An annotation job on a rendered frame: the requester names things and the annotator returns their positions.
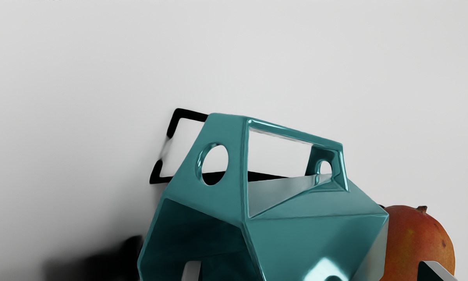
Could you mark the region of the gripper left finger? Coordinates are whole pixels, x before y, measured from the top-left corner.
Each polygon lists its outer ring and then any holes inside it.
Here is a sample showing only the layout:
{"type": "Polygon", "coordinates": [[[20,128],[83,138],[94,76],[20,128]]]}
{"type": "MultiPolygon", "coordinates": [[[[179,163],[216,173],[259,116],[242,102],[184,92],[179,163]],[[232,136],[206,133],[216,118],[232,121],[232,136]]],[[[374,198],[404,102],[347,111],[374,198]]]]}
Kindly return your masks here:
{"type": "Polygon", "coordinates": [[[200,260],[190,260],[185,263],[182,281],[201,281],[202,263],[200,260]]]}

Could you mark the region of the teal faceted mug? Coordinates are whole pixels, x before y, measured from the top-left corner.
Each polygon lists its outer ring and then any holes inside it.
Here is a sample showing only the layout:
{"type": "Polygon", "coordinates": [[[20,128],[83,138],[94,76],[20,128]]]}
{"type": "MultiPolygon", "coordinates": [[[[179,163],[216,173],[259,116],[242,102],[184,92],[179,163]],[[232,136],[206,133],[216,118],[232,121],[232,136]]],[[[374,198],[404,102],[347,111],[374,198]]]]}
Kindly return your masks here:
{"type": "Polygon", "coordinates": [[[233,114],[178,108],[203,122],[172,177],[162,160],[149,182],[167,183],[137,266],[142,281],[181,281],[200,261],[202,281],[379,281],[388,214],[348,180],[340,143],[233,114]],[[250,132],[310,146],[304,176],[248,172],[250,132]]]}

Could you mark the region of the red orange mango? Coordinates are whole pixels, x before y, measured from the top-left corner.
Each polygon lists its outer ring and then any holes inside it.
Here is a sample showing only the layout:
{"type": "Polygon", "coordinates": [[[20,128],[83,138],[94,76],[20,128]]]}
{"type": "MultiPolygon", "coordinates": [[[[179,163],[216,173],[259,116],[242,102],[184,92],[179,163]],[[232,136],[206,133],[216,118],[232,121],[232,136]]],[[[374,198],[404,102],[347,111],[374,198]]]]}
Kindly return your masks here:
{"type": "Polygon", "coordinates": [[[380,281],[417,281],[420,261],[433,260],[455,273],[453,242],[427,206],[388,206],[388,237],[380,281]]]}

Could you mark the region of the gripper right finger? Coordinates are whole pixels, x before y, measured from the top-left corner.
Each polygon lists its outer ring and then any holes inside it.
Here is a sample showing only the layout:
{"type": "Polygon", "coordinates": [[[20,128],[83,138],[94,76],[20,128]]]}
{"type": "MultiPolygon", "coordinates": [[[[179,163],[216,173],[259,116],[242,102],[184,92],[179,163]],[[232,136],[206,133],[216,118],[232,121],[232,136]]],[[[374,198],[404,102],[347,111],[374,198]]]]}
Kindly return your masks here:
{"type": "Polygon", "coordinates": [[[440,263],[433,260],[420,261],[417,281],[458,281],[440,263]]]}

